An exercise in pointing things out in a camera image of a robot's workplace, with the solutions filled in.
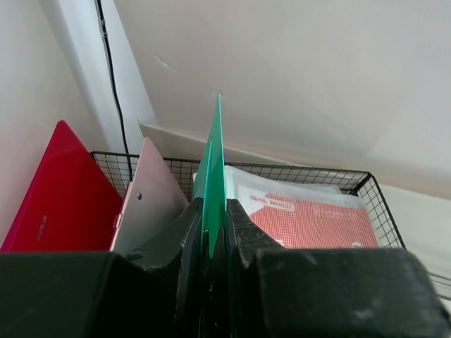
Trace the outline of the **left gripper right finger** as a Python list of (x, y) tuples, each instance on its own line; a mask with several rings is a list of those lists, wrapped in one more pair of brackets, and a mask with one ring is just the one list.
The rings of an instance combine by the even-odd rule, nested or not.
[(449, 337), (450, 313), (404, 249), (286, 249), (227, 202), (236, 337)]

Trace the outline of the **pink paper folder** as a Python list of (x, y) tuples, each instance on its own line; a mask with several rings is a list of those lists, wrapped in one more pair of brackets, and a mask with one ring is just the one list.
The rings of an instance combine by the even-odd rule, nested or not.
[(144, 138), (132, 181), (113, 223), (109, 250), (126, 254), (155, 237), (189, 205), (152, 140)]

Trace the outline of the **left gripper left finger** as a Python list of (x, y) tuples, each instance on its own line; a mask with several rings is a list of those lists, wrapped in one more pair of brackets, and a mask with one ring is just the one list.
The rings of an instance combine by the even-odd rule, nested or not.
[(127, 254), (1, 255), (2, 337), (197, 337), (202, 199)]

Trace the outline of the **green plastic folder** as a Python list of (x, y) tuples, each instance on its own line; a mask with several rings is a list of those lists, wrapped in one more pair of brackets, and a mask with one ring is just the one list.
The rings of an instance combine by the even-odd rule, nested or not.
[(202, 336), (229, 337), (228, 244), (224, 238), (227, 228), (226, 184), (220, 92), (216, 93), (213, 121), (192, 195), (202, 199)]

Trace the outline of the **red plastic folder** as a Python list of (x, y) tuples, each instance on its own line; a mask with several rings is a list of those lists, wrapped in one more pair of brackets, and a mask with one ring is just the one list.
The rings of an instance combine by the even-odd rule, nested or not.
[(108, 250), (123, 199), (58, 121), (1, 251)]

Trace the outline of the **clear sleeve orange 2025 brochure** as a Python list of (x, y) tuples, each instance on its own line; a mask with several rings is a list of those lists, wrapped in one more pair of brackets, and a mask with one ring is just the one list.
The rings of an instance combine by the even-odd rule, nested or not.
[(279, 244), (300, 248), (376, 248), (378, 240), (362, 199), (334, 186), (278, 182), (224, 168), (225, 190), (250, 220)]

